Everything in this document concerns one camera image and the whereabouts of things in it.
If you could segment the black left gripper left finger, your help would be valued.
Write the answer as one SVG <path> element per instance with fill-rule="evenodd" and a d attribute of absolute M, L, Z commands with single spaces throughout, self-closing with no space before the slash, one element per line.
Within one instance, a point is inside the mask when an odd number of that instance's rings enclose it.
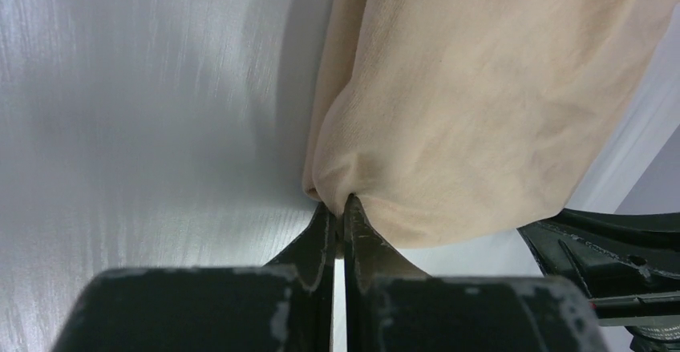
<path fill-rule="evenodd" d="M 329 351 L 334 216 L 260 267 L 109 269 L 79 295 L 56 351 Z"/>

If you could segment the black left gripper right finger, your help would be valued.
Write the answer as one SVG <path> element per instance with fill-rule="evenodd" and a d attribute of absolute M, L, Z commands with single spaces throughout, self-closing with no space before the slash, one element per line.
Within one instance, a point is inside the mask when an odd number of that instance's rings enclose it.
<path fill-rule="evenodd" d="M 433 277 L 343 213 L 350 351 L 604 351 L 597 318 L 562 277 Z"/>

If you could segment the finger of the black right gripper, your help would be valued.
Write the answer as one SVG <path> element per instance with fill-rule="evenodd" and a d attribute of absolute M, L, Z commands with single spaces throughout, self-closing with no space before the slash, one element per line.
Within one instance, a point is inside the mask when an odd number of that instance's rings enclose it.
<path fill-rule="evenodd" d="M 569 279 L 600 319 L 679 317 L 679 215 L 564 209 L 518 230 L 541 272 Z"/>

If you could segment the beige t shirt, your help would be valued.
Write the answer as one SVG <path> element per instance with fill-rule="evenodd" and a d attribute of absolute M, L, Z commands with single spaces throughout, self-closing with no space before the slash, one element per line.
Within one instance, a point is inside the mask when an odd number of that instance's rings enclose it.
<path fill-rule="evenodd" d="M 333 0 L 302 187 L 402 248 L 555 216 L 678 3 Z"/>

